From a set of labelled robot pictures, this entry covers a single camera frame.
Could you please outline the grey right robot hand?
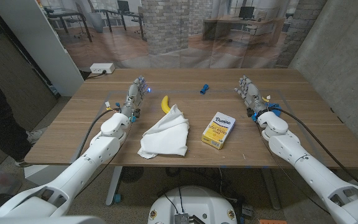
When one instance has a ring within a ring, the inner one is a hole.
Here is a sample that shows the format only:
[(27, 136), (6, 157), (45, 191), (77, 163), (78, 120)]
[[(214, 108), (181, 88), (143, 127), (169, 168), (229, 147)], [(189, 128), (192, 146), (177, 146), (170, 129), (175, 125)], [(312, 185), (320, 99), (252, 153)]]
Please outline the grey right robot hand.
[(262, 99), (262, 95), (257, 86), (254, 85), (252, 80), (247, 76), (243, 75), (243, 77), (239, 79), (239, 86), (235, 87), (234, 91), (243, 99), (247, 109), (257, 114), (267, 110), (265, 101)]

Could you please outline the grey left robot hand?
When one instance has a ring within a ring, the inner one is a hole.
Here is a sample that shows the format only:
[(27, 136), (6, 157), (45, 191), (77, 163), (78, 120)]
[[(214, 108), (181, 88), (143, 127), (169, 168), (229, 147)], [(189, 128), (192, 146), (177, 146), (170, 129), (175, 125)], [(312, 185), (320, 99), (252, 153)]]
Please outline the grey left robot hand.
[(126, 99), (121, 107), (121, 113), (130, 118), (136, 110), (141, 107), (144, 96), (147, 92), (145, 78), (140, 76), (136, 78), (129, 86)]

